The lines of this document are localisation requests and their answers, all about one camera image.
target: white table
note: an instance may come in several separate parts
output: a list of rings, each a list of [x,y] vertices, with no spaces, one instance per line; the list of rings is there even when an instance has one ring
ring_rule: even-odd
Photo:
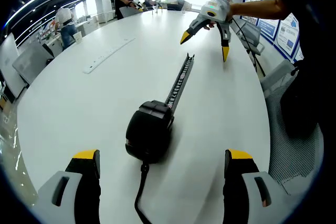
[[[223,64],[217,28],[180,46],[197,13],[161,11],[108,24],[62,52],[18,106],[20,145],[36,189],[80,151],[100,150],[101,223],[141,223],[134,210],[141,162],[125,133],[145,101],[165,101],[187,52],[194,66],[175,112],[168,159],[150,166],[141,208],[155,223],[222,223],[224,153],[247,151],[268,171],[269,124],[252,62],[232,32]],[[90,74],[84,67],[135,40]]]

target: black tape measure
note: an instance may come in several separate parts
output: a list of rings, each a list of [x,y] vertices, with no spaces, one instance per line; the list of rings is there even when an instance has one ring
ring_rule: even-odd
[[[127,152],[142,160],[141,182],[134,207],[144,224],[151,224],[139,209],[139,200],[149,171],[149,164],[157,163],[165,154],[171,139],[174,112],[188,80],[194,57],[187,57],[174,82],[166,102],[145,102],[137,110],[126,131]]]

